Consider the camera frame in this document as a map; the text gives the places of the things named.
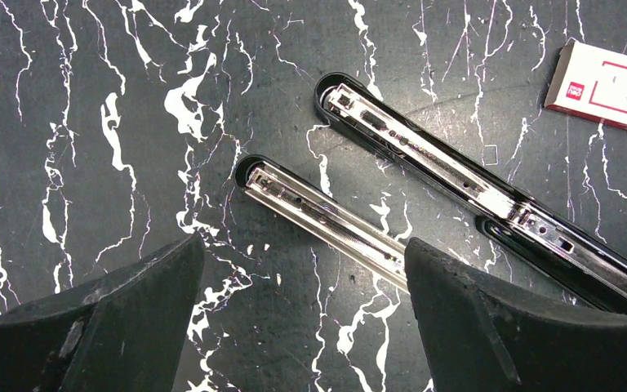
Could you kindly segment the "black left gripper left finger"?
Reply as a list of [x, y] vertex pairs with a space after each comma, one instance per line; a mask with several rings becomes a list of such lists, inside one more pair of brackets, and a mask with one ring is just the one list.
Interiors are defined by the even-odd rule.
[[168, 391], [204, 266], [201, 238], [0, 315], [0, 391]]

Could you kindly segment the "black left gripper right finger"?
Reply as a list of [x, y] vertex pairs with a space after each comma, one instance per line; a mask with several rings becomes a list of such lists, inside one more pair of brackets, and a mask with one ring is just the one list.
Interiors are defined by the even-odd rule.
[[407, 287], [439, 391], [627, 391], [627, 315], [569, 305], [419, 238]]

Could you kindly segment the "red white staple box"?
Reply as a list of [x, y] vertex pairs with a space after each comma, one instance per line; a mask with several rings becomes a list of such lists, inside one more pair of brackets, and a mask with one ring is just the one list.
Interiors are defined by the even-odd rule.
[[544, 107], [627, 131], [627, 55], [568, 43], [559, 52]]

